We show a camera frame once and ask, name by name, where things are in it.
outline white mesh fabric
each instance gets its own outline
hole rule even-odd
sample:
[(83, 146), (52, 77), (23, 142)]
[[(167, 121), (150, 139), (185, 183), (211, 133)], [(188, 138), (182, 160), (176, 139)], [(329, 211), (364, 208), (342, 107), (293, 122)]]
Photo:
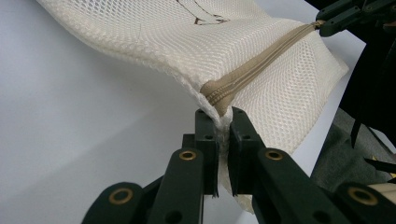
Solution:
[[(224, 138), (231, 108), (220, 118), (199, 93), (202, 86), (301, 25), (269, 17), (253, 0), (37, 1), (94, 49), (174, 77), (215, 121)], [(240, 91), (233, 105), (247, 111), (268, 147), (292, 153), (346, 71), (314, 32)]]

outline printed design on bag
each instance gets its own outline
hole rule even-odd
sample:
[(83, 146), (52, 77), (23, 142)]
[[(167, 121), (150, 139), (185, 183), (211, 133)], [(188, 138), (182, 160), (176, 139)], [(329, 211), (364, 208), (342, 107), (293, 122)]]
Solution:
[(229, 21), (220, 15), (210, 14), (204, 10), (195, 0), (176, 0), (181, 6), (186, 8), (192, 16), (195, 17), (194, 24), (196, 25), (210, 25), (221, 24)]

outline gray fabric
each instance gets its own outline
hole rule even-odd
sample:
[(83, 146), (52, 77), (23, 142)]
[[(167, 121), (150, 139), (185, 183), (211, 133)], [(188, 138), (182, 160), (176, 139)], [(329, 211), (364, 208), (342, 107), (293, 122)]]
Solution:
[(311, 175), (319, 187), (330, 192), (345, 182), (370, 185), (392, 179), (390, 174), (377, 171), (364, 161), (363, 158), (374, 156), (379, 161), (395, 163), (390, 151), (364, 125), (359, 131), (356, 146), (352, 148), (349, 135), (353, 122), (352, 117), (338, 109)]

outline beige zipper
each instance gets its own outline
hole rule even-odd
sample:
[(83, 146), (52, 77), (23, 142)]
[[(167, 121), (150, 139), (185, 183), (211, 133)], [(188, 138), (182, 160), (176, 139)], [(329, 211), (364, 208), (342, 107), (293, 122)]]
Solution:
[(219, 80), (210, 80), (206, 82), (201, 88), (200, 93), (216, 108), (221, 117), (224, 116), (227, 112), (228, 105), (239, 91), (245, 88), (247, 84), (257, 77), (283, 52), (304, 36), (318, 29), (322, 23), (322, 21), (316, 21), (289, 31), (268, 49), (265, 49), (262, 53), (242, 64), (231, 73), (223, 76)]

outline table surface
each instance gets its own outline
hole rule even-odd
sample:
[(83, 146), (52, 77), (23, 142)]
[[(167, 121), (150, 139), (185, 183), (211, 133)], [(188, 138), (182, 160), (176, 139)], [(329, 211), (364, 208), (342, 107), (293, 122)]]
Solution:
[[(274, 17), (317, 14), (302, 0), (257, 2)], [(348, 32), (324, 41), (351, 70), (364, 47)], [(309, 175), (349, 76), (292, 155)], [(36, 1), (0, 1), (0, 222), (80, 223), (108, 186), (146, 186), (193, 133), (196, 109), (172, 78), (89, 48)], [(204, 223), (257, 220), (220, 188)]]

